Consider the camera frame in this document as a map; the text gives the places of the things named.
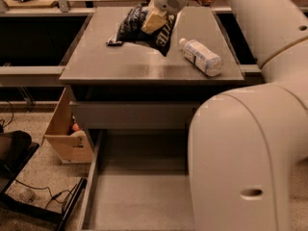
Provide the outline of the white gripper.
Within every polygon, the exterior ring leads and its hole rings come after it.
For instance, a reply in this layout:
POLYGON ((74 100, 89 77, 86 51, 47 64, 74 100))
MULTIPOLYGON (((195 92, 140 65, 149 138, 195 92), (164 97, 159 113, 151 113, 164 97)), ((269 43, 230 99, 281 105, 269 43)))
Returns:
POLYGON ((167 23, 167 14, 178 14, 190 0, 151 0, 151 7, 147 7, 145 21, 141 30, 152 34, 167 23))

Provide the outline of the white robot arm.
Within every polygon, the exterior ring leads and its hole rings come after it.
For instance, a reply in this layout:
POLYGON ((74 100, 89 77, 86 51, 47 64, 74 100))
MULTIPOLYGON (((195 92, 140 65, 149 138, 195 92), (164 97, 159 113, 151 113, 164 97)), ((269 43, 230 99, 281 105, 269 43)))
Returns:
POLYGON ((195 231, 291 231, 290 178, 307 154, 307 18, 291 0, 227 0, 264 84, 195 112, 188 166, 195 231))

